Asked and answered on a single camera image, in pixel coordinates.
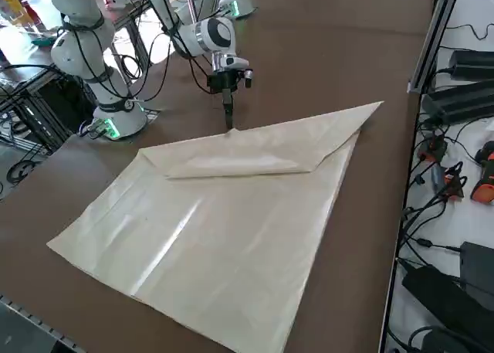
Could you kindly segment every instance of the folded plastic bag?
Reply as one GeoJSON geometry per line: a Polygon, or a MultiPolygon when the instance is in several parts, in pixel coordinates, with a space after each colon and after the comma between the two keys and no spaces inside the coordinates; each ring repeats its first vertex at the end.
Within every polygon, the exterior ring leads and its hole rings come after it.
{"type": "Polygon", "coordinates": [[[279,353],[379,104],[141,149],[48,246],[233,351],[279,353]]]}

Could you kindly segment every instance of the table surface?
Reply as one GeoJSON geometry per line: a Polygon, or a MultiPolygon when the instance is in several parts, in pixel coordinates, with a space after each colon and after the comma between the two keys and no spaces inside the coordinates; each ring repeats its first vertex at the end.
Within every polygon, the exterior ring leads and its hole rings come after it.
{"type": "MultiPolygon", "coordinates": [[[[418,110],[406,88],[432,0],[254,1],[259,9],[238,25],[240,55],[255,70],[253,88],[235,95],[238,129],[385,101],[360,134],[286,346],[374,353],[418,110]]],[[[161,81],[163,66],[152,71],[141,98],[161,81]]],[[[87,351],[227,351],[46,246],[138,148],[225,132],[221,100],[202,93],[177,56],[153,105],[161,115],[132,143],[71,137],[0,203],[0,290],[87,351]]]]}
{"type": "MultiPolygon", "coordinates": [[[[135,6],[128,4],[125,8],[108,10],[103,0],[96,0],[103,15],[111,19],[116,27],[121,27],[121,22],[125,20],[129,14],[136,11],[140,7],[141,2],[135,3],[135,6]]],[[[59,15],[58,11],[52,9],[48,15],[59,15]]],[[[2,38],[2,50],[7,56],[8,61],[12,65],[30,64],[30,65],[51,65],[53,63],[51,57],[51,48],[39,48],[31,44],[31,35],[19,32],[17,27],[5,27],[0,29],[0,38],[2,38]]],[[[33,79],[35,76],[43,72],[40,68],[24,68],[7,70],[0,73],[0,77],[11,80],[16,83],[21,83],[33,79]]]]}

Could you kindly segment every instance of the power adapter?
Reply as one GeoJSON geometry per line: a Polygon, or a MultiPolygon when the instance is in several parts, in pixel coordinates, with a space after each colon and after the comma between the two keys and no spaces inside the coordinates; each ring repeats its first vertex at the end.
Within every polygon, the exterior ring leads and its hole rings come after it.
{"type": "Polygon", "coordinates": [[[494,79],[494,52],[475,50],[455,50],[449,59],[449,68],[456,80],[494,79]]]}
{"type": "MultiPolygon", "coordinates": [[[[448,329],[494,351],[494,313],[431,266],[407,268],[403,286],[448,329]]],[[[474,347],[467,347],[477,353],[474,347]]]]}

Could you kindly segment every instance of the green led light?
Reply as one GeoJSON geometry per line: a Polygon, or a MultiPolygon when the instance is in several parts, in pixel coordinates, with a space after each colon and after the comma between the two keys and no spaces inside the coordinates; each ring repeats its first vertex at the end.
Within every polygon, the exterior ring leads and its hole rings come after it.
{"type": "Polygon", "coordinates": [[[232,2],[232,17],[237,17],[238,15],[240,15],[239,5],[237,4],[237,2],[233,1],[232,2]]]}
{"type": "Polygon", "coordinates": [[[110,138],[117,139],[120,136],[120,132],[115,127],[115,124],[111,119],[105,119],[105,124],[108,125],[107,130],[110,132],[110,138]]]}

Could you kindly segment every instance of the metal frame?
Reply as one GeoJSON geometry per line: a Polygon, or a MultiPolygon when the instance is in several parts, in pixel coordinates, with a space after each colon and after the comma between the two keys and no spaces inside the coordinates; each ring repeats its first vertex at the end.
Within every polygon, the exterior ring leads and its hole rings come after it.
{"type": "Polygon", "coordinates": [[[456,0],[437,1],[431,25],[429,26],[420,57],[418,58],[417,66],[415,67],[414,75],[408,84],[408,92],[422,93],[429,74],[433,72],[442,36],[455,6],[455,2],[456,0]]]}
{"type": "Polygon", "coordinates": [[[65,336],[64,334],[60,334],[58,331],[51,328],[49,325],[43,323],[43,321],[34,317],[32,314],[27,312],[24,308],[13,303],[7,297],[4,297],[1,294],[0,294],[0,303],[2,303],[5,307],[7,307],[9,310],[16,313],[20,317],[29,321],[31,324],[35,325],[37,328],[40,328],[41,330],[46,332],[48,335],[53,337],[56,341],[59,341],[60,343],[64,344],[67,348],[72,349],[75,353],[86,353],[86,351],[84,351],[81,347],[77,346],[77,344],[75,344],[73,341],[68,339],[67,336],[65,336]]]}

